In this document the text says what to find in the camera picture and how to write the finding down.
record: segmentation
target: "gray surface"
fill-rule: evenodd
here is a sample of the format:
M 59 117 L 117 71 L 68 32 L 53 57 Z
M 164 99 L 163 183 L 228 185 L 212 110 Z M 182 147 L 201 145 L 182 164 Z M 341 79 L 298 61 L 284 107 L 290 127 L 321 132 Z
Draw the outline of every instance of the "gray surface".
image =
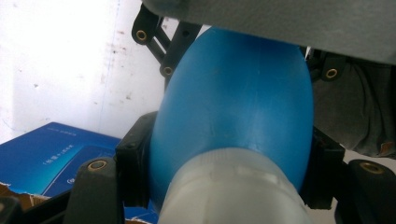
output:
M 395 0 L 143 0 L 152 12 L 396 64 Z

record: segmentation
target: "blue box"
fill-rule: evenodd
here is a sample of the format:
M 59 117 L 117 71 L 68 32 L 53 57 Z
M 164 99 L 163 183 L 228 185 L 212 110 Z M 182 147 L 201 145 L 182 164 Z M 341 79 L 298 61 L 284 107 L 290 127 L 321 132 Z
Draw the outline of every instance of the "blue box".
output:
M 24 208 L 71 189 L 78 167 L 113 157 L 120 139 L 52 122 L 0 145 L 0 195 L 19 197 Z M 151 205 L 126 208 L 126 218 L 156 223 Z

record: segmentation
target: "blue plastic container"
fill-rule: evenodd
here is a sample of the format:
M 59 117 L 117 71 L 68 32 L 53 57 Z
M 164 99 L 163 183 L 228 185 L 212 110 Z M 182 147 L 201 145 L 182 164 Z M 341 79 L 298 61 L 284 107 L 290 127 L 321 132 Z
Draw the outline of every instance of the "blue plastic container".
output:
M 209 29 L 178 65 L 155 123 L 149 155 L 154 207 L 161 210 L 186 161 L 223 147 L 264 154 L 300 189 L 312 126 L 311 82 L 297 46 Z

